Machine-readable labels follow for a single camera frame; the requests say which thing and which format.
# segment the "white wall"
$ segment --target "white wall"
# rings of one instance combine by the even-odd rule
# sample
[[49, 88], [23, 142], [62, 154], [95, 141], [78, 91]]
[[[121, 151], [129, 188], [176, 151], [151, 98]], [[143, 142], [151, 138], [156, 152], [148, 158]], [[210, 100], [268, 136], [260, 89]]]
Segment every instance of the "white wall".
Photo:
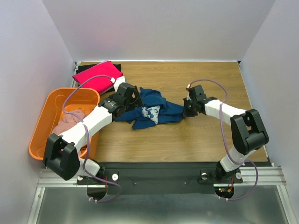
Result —
[[73, 60], [41, 0], [0, 0], [0, 223], [27, 223], [41, 161], [28, 145], [47, 95]]
[[277, 0], [240, 67], [252, 105], [269, 134], [267, 152], [281, 165], [299, 217], [299, 1]]
[[83, 60], [241, 60], [274, 0], [43, 0]]

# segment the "orange laundry basket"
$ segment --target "orange laundry basket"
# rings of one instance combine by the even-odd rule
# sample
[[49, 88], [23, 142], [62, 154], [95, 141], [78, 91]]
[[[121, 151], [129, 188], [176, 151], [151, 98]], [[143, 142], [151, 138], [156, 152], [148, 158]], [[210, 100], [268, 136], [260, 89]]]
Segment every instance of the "orange laundry basket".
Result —
[[[54, 127], [58, 125], [58, 122], [62, 120], [64, 115], [62, 105], [75, 89], [76, 88], [56, 89], [48, 96], [29, 145], [29, 153], [33, 158], [43, 160], [47, 138], [51, 135]], [[99, 102], [100, 96], [96, 90], [81, 88], [69, 99], [65, 106], [65, 110], [73, 111], [80, 109], [83, 113], [88, 115]], [[96, 153], [98, 139], [99, 132], [90, 139], [89, 157], [92, 159]], [[85, 158], [86, 152], [87, 150], [85, 150], [79, 157]]]

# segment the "purple cable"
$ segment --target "purple cable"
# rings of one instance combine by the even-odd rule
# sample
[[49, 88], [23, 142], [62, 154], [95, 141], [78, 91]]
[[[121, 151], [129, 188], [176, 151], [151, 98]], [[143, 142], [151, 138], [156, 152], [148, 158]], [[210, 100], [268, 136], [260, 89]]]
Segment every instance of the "purple cable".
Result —
[[[112, 79], [110, 76], [107, 76], [107, 75], [98, 75], [98, 76], [93, 76], [93, 77], [91, 77], [90, 79], [88, 79], [88, 80], [86, 80], [85, 82], [83, 82], [80, 86], [78, 86], [77, 89], [75, 89], [75, 90], [68, 96], [68, 98], [66, 98], [66, 100], [65, 100], [65, 102], [64, 102], [64, 104], [63, 104], [63, 106], [62, 106], [62, 110], [63, 110], [63, 112], [75, 116], [76, 118], [78, 118], [78, 119], [83, 123], [83, 119], [80, 118], [78, 115], [76, 115], [75, 113], [66, 111], [66, 110], [65, 110], [65, 105], [66, 105], [67, 101], [74, 95], [74, 93], [77, 92], [83, 85], [85, 85], [86, 83], [88, 83], [90, 80], [92, 80], [92, 79], [94, 79], [94, 78], [99, 78], [99, 77], [106, 77], [106, 78], [109, 78], [110, 80]], [[90, 142], [89, 142], [90, 137], [89, 137], [89, 132], [88, 132], [88, 128], [87, 128], [87, 126], [86, 126], [85, 124], [83, 124], [83, 126], [84, 126], [84, 128], [85, 128], [86, 139], [87, 139], [87, 152], [86, 152], [86, 157], [85, 157], [84, 162], [83, 162], [83, 169], [84, 169], [84, 171], [85, 171], [88, 175], [90, 175], [91, 177], [93, 177], [94, 179], [96, 179], [96, 180], [98, 180], [98, 181], [101, 181], [101, 182], [104, 182], [104, 183], [108, 183], [108, 184], [115, 185], [115, 186], [119, 187], [119, 189], [120, 189], [120, 191], [119, 191], [115, 196], [113, 196], [112, 198], [109, 198], [109, 199], [106, 199], [106, 200], [99, 200], [99, 201], [98, 201], [98, 200], [93, 199], [92, 197], [90, 197], [89, 200], [94, 201], [94, 202], [96, 202], [96, 203], [97, 203], [97, 202], [109, 202], [109, 201], [115, 199], [116, 197], [118, 197], [118, 195], [121, 194], [121, 192], [122, 192], [122, 188], [121, 188], [121, 186], [120, 186], [119, 184], [117, 184], [117, 183], [110, 182], [110, 181], [106, 181], [106, 180], [104, 180], [104, 179], [98, 178], [97, 176], [91, 174], [91, 173], [85, 168], [85, 164], [86, 164], [86, 161], [87, 161], [87, 159], [88, 159], [89, 152], [90, 152]]]
[[[227, 153], [229, 159], [230, 159], [234, 164], [239, 165], [239, 166], [244, 165], [243, 163], [238, 163], [238, 162], [234, 161], [233, 158], [231, 157], [231, 155], [229, 154], [228, 144], [227, 144], [227, 142], [226, 142], [226, 138], [225, 138], [225, 134], [224, 134], [224, 128], [223, 128], [223, 122], [222, 122], [222, 105], [223, 105], [223, 103], [224, 103], [225, 101], [227, 101], [227, 99], [228, 99], [228, 91], [227, 91], [227, 90], [225, 89], [225, 87], [224, 87], [223, 85], [221, 85], [220, 83], [218, 83], [218, 82], [216, 82], [216, 81], [214, 81], [214, 80], [208, 79], [208, 78], [198, 79], [198, 80], [195, 80], [195, 81], [189, 83], [188, 86], [187, 86], [187, 89], [189, 89], [190, 86], [191, 86], [193, 83], [195, 83], [195, 82], [199, 82], [199, 81], [209, 81], [209, 82], [215, 83], [215, 84], [217, 84], [218, 86], [220, 86], [220, 87], [225, 91], [225, 95], [226, 95], [226, 97], [225, 97], [225, 99], [222, 101], [222, 104], [220, 104], [220, 107], [219, 107], [219, 118], [220, 118], [219, 120], [220, 120], [220, 128], [221, 128], [221, 134], [222, 134], [222, 140], [223, 140], [224, 148], [225, 148], [225, 151], [226, 151], [226, 153]], [[240, 200], [240, 199], [246, 198], [246, 197], [249, 196], [249, 195], [254, 191], [254, 189], [256, 188], [257, 181], [258, 181], [258, 171], [257, 171], [257, 167], [256, 167], [256, 165], [254, 164], [254, 162], [251, 161], [251, 160], [248, 160], [248, 159], [247, 159], [247, 160], [245, 160], [245, 162], [250, 162], [250, 163], [254, 166], [254, 168], [255, 168], [255, 170], [256, 170], [256, 182], [255, 182], [253, 188], [250, 190], [250, 192], [248, 192], [246, 195], [241, 196], [241, 197], [237, 197], [237, 198], [231, 198], [231, 199], [228, 199], [228, 198], [227, 198], [227, 200], [229, 200], [229, 201], [236, 201], [236, 200]]]

